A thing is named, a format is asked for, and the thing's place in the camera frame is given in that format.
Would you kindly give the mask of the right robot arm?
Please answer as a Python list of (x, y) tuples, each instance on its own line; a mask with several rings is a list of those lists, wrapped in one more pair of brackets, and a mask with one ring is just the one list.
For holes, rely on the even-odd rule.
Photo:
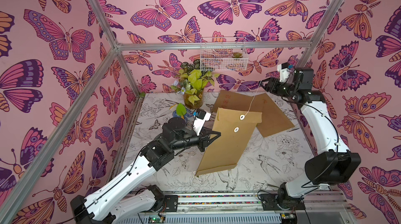
[(304, 173), (283, 183), (277, 191), (275, 202), (279, 208), (292, 210), (307, 194), (348, 182), (361, 164), (361, 157), (351, 152), (340, 138), (323, 94), (312, 89), (314, 70), (281, 68), (278, 72), (279, 78), (264, 79), (259, 86), (298, 107), (308, 122), (317, 148), (317, 156), (305, 163)]

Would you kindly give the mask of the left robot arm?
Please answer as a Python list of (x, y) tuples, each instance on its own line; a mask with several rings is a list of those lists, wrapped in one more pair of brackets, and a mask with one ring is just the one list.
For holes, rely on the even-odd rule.
[(96, 192), (71, 201), (73, 220), (77, 224), (116, 224), (143, 211), (161, 211), (165, 195), (158, 186), (151, 185), (134, 196), (128, 194), (178, 153), (194, 146), (203, 152), (220, 136), (220, 132), (202, 125), (190, 130), (184, 119), (171, 118), (162, 126), (162, 133), (144, 146), (119, 175)]

